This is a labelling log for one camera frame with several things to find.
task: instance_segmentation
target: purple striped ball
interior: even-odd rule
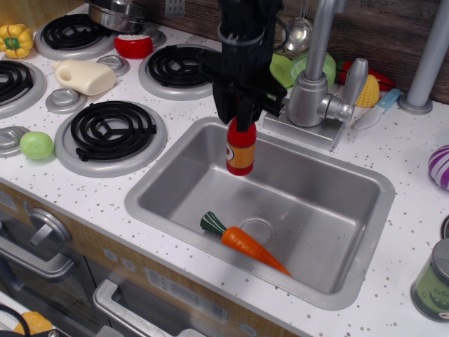
[[[438,185],[449,190],[449,145],[440,147],[430,156],[429,173]]]

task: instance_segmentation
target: oven knob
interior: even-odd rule
[[[37,233],[29,240],[29,244],[34,248],[47,238],[56,244],[64,244],[72,238],[67,228],[43,209],[32,209],[29,221],[37,229]]]

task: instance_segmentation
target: toy carrot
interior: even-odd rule
[[[292,276],[261,244],[238,227],[226,228],[212,212],[201,219],[201,228],[222,236],[222,243],[270,267]]]

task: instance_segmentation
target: black burner coil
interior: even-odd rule
[[[29,68],[20,62],[0,61],[0,103],[12,100],[34,85]]]
[[[77,49],[90,46],[102,37],[109,37],[111,31],[87,14],[66,15],[48,23],[42,29],[43,40],[52,49]]]
[[[148,60],[151,76],[162,86],[191,87],[208,82],[200,73],[197,55],[202,48],[167,46],[155,52]]]
[[[80,160],[113,160],[145,149],[156,133],[156,125],[141,107],[108,101],[91,104],[78,113],[70,132],[79,146],[76,154]]]

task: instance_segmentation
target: green carrot top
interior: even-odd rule
[[[200,225],[204,230],[210,230],[218,235],[222,235],[226,230],[226,227],[218,220],[217,216],[210,211],[201,218]]]

